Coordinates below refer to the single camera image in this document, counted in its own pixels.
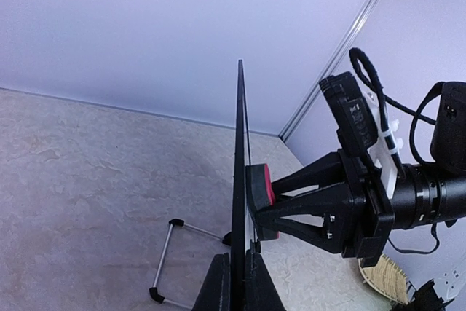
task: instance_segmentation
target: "black plastic part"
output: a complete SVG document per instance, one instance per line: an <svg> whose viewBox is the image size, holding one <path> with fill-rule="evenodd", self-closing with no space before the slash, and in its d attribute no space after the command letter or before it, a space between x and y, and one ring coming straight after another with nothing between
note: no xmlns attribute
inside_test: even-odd
<svg viewBox="0 0 466 311"><path fill-rule="evenodd" d="M154 287L150 288L149 294L151 294L152 300L154 300L155 302L158 302L159 304L163 304L165 297L159 294L159 291L157 288L154 288Z"/></svg>
<svg viewBox="0 0 466 311"><path fill-rule="evenodd" d="M246 166L246 200L259 240L276 240L278 231L267 229L256 223L254 213L275 203L275 196L269 193L268 169L265 164Z"/></svg>
<svg viewBox="0 0 466 311"><path fill-rule="evenodd" d="M230 279L228 253L215 255L192 311L229 311Z"/></svg>
<svg viewBox="0 0 466 311"><path fill-rule="evenodd" d="M466 83L444 83L441 94L430 153L442 168L466 175Z"/></svg>
<svg viewBox="0 0 466 311"><path fill-rule="evenodd" d="M363 258L360 263L362 267L376 266L395 222L395 214L380 172L364 168L358 159L345 157L343 153L340 155L351 193L358 193L362 187L365 198L363 211L352 215L356 229L342 255L345 258Z"/></svg>
<svg viewBox="0 0 466 311"><path fill-rule="evenodd" d="M226 235L224 235L224 238L221 242L222 244L231 247L232 246L232 233L228 232Z"/></svg>
<svg viewBox="0 0 466 311"><path fill-rule="evenodd" d="M260 253L246 252L245 311L286 311Z"/></svg>
<svg viewBox="0 0 466 311"><path fill-rule="evenodd" d="M281 191L287 192L309 186L309 178L313 178L313 184L319 185L319 189L277 201L273 206L259 210L254 215L257 224L293 235L331 253L343 252L356 230L357 220L365 205L365 194L358 173L352 169L352 162L347 163L346 170L342 157L347 159L343 151L327 154L309 165L306 173L300 172L296 177L292 174L274 183L280 184ZM320 186L319 176L312 174L314 170L320 174L321 169L329 170L322 173L320 178L324 184L330 184L328 186ZM285 219L287 216L306 214L323 217L323 225L320 227Z"/></svg>
<svg viewBox="0 0 466 311"><path fill-rule="evenodd" d="M319 85L338 123L341 147L351 157L365 155L379 133L356 79L345 72L322 79Z"/></svg>
<svg viewBox="0 0 466 311"><path fill-rule="evenodd" d="M260 253L262 252L262 245L261 245L261 241L260 240L257 240L255 242L253 242L254 244L254 252L255 253Z"/></svg>
<svg viewBox="0 0 466 311"><path fill-rule="evenodd" d="M458 219L448 220L448 221L445 221L445 225L446 225L448 228L450 228L450 227L452 227L453 225L455 225L457 221L458 221Z"/></svg>
<svg viewBox="0 0 466 311"><path fill-rule="evenodd" d="M408 305L398 304L392 308L392 311L445 311L445 307L454 299L444 302L433 287L434 281L430 280L414 293L414 300L411 303Z"/></svg>
<svg viewBox="0 0 466 311"><path fill-rule="evenodd" d="M179 226L179 227L184 226L184 220L181 220L181 219L171 219L168 223L173 226Z"/></svg>

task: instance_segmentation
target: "white cable tie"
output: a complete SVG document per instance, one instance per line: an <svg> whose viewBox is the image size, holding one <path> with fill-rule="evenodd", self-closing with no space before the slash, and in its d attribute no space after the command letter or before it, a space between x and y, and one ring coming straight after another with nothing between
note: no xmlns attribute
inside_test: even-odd
<svg viewBox="0 0 466 311"><path fill-rule="evenodd" d="M390 136L390 135L392 135L392 131L391 131L390 128L388 128L385 131L380 132L380 136L383 137L383 138L386 138L387 136Z"/></svg>
<svg viewBox="0 0 466 311"><path fill-rule="evenodd" d="M389 152L391 155L397 154L397 153L398 153L398 145L396 145L396 146L393 147L392 149L389 149L388 152Z"/></svg>

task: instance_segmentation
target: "black device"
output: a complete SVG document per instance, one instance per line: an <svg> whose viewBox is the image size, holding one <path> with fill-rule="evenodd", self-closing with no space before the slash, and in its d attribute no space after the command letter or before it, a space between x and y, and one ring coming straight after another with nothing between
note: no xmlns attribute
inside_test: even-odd
<svg viewBox="0 0 466 311"><path fill-rule="evenodd" d="M340 253L345 258L362 258L361 265L370 267L378 262L393 229L432 224L437 248L436 224L445 221L450 227L466 216L466 84L437 83L418 110L412 111L383 94L375 69L361 50L351 49L350 59L357 76L379 100L380 129L399 174L391 200L381 180L381 169L368 154L368 148L381 136L350 72L320 82L320 89L339 126L341 149L273 182L266 165L252 165L240 61L232 231L225 236L225 241L231 245L231 256L229 261L225 256L214 258L208 275L210 282L206 279L193 310L284 311L260 254L260 240L277 239L278 232L293 235L330 253ZM363 64L370 80L364 76L358 62ZM425 105L439 95L441 104L435 122L421 113ZM420 159L419 164L401 163L388 129L385 101L414 117L410 146L416 159ZM414 130L418 120L435 125L430 151L436 162L425 162L415 149ZM245 140L248 165L244 157ZM287 195L311 185L318 188ZM323 225L312 226L287 218L302 214L323 218ZM245 230L248 216L252 218L258 239L248 236ZM218 274L213 277L211 270ZM445 306L441 300L438 304Z"/></svg>

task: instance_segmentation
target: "cable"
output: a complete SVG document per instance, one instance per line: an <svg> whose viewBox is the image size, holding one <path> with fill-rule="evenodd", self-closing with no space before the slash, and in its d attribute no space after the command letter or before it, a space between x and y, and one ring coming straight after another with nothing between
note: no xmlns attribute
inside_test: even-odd
<svg viewBox="0 0 466 311"><path fill-rule="evenodd" d="M430 234L432 237L435 238L435 247L431 251L416 251L414 249L399 249L398 247L393 244L392 240L388 238L388 242L390 245L395 249L398 253L402 254L419 254L419 255L429 255L432 254L434 251L440 247L440 240L437 237L437 224L432 224L432 228L430 229Z"/></svg>
<svg viewBox="0 0 466 311"><path fill-rule="evenodd" d="M377 71L374 68L374 65L369 60L367 55L361 49L357 47L353 47L349 51L349 59L351 60L351 64L355 70L356 75L361 79L361 81L369 83L372 86L372 90L377 95L377 100L379 102L379 114L380 114L380 129L383 133L390 131L390 126L388 124L388 112L387 112L387 104L385 102L385 95L383 93L383 86L380 82L379 76L377 75ZM364 69L366 70L369 79L364 75L359 65L359 62L363 64ZM384 137L385 143L387 144L387 148L389 149L393 162L396 165L398 170L398 174L400 178L406 178L405 170L403 167L403 163L401 162L400 155L397 150L397 145L395 139L393 138L393 134L390 132L388 135Z"/></svg>
<svg viewBox="0 0 466 311"><path fill-rule="evenodd" d="M364 52L358 48L352 48L351 50L359 50L361 53L364 54ZM359 64L356 63L356 65L353 63L353 59L351 58L351 50L349 51L349 54L350 54L350 60L351 60L351 63L353 64L353 68L358 76L358 78L363 82L363 84L368 87L369 89L371 89L373 92L376 93L376 88L373 86L373 84L369 81L369 79L364 75L364 73L360 70L360 67L359 67ZM390 105L392 105L393 107L395 107L396 109L399 109L400 111L403 111L405 112L406 114L410 114L411 116L415 116L416 115L416 112L413 111L412 109L402 105L401 103L397 102L396 100L393 100L390 96L387 96L385 94L383 94L384 96L384 99L386 100L387 103L389 103ZM429 118L423 114L420 114L419 115L419 120L422 120L423 122L426 122L427 124L430 124L430 125L435 125L435 120L432 119L432 118Z"/></svg>
<svg viewBox="0 0 466 311"><path fill-rule="evenodd" d="M432 101L434 98L438 97L442 93L444 82L435 83L434 86L430 89L430 91L425 96L424 100L422 100L421 104L417 108L416 113L414 114L413 121L411 122L411 128L409 129L409 148L411 149L411 153L413 154L414 159L419 163L425 165L426 162L422 159L421 155L417 151L416 144L414 143L414 134L416 132L417 120L422 113L424 107Z"/></svg>

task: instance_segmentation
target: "black triangular support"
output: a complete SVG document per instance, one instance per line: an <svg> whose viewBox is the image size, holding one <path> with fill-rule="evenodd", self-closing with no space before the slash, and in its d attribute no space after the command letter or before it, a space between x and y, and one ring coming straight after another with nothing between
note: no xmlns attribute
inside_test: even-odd
<svg viewBox="0 0 466 311"><path fill-rule="evenodd" d="M260 253L246 253L245 311L286 311Z"/></svg>
<svg viewBox="0 0 466 311"><path fill-rule="evenodd" d="M230 279L228 253L215 255L192 311L229 311Z"/></svg>

